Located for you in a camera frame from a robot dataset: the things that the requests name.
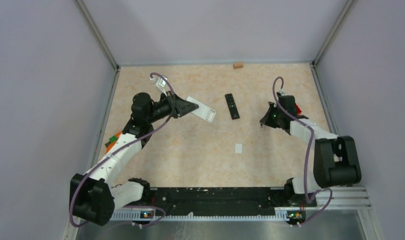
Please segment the white remote control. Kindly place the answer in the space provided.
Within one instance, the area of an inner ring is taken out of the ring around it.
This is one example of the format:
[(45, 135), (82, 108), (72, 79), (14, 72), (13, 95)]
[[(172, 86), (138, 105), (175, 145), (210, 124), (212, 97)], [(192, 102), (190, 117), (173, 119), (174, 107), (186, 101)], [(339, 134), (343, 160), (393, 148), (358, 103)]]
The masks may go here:
[(203, 104), (202, 102), (196, 100), (195, 98), (193, 98), (191, 96), (188, 96), (185, 100), (198, 105), (198, 108), (196, 110), (193, 110), (191, 112), (191, 114), (203, 119), (204, 121), (206, 121), (208, 123), (213, 122), (213, 120), (216, 116), (216, 111), (213, 108)]

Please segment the black remote control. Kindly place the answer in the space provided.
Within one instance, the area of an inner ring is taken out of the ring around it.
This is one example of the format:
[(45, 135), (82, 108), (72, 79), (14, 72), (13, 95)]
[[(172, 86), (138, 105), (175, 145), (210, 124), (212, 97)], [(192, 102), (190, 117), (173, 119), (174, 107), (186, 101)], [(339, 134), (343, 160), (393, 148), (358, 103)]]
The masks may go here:
[(235, 99), (231, 93), (225, 95), (225, 100), (231, 115), (232, 120), (237, 120), (240, 118)]

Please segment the white battery cover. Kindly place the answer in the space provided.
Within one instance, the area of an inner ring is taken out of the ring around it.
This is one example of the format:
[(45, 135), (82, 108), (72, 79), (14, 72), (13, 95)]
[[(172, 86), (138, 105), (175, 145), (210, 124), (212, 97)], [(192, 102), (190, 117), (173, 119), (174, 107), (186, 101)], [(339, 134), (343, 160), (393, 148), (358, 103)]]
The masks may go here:
[(235, 154), (242, 154), (243, 153), (243, 144), (242, 143), (236, 143), (235, 144), (234, 153)]

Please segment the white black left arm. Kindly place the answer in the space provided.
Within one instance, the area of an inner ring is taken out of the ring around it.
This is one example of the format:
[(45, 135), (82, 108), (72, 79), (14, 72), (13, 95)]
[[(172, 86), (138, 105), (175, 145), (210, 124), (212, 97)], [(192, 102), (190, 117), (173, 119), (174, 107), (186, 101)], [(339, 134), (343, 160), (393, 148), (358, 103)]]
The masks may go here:
[(84, 174), (75, 174), (70, 181), (69, 221), (74, 227), (74, 217), (84, 221), (105, 225), (113, 213), (129, 203), (144, 207), (151, 200), (146, 190), (147, 182), (129, 180), (120, 185), (115, 180), (126, 164), (142, 150), (151, 136), (161, 129), (153, 123), (165, 119), (181, 118), (199, 108), (199, 105), (168, 91), (159, 101), (151, 99), (146, 92), (132, 98), (131, 116), (117, 140), (102, 160)]

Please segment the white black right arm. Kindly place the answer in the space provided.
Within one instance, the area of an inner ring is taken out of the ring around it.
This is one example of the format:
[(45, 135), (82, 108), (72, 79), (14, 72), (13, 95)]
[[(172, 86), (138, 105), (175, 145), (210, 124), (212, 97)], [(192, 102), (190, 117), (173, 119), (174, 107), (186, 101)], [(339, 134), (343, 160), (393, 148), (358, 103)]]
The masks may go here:
[(354, 138), (326, 131), (299, 114), (294, 96), (277, 94), (259, 122), (261, 126), (281, 129), (307, 145), (303, 175), (290, 178), (286, 183), (289, 189), (284, 191), (283, 198), (288, 205), (297, 206), (304, 198), (311, 203), (324, 189), (361, 181), (362, 171)]

